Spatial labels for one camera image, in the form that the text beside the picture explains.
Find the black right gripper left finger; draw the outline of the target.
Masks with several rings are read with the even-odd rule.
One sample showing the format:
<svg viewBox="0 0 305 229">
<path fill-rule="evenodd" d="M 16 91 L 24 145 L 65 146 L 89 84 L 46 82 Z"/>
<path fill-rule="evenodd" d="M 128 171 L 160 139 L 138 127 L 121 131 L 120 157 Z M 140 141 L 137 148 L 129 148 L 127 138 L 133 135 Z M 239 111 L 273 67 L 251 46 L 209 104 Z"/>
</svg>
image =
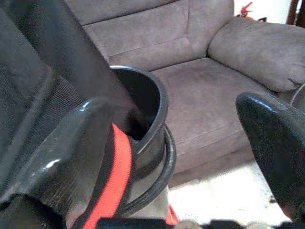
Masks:
<svg viewBox="0 0 305 229">
<path fill-rule="evenodd" d="M 1 195 L 1 203 L 24 194 L 63 217 L 79 216 L 89 204 L 111 122 L 112 106 L 102 99 L 69 111 Z"/>
</svg>

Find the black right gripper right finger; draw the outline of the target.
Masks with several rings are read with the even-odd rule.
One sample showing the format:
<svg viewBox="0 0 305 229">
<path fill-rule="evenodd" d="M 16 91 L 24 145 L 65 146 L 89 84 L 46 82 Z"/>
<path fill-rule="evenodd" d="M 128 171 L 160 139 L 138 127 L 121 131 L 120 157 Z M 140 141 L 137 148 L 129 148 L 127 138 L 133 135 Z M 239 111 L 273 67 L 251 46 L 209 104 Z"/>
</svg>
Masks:
<svg viewBox="0 0 305 229">
<path fill-rule="evenodd" d="M 235 102 L 254 158 L 284 214 L 305 220 L 305 114 L 271 95 L 241 93 Z"/>
</svg>

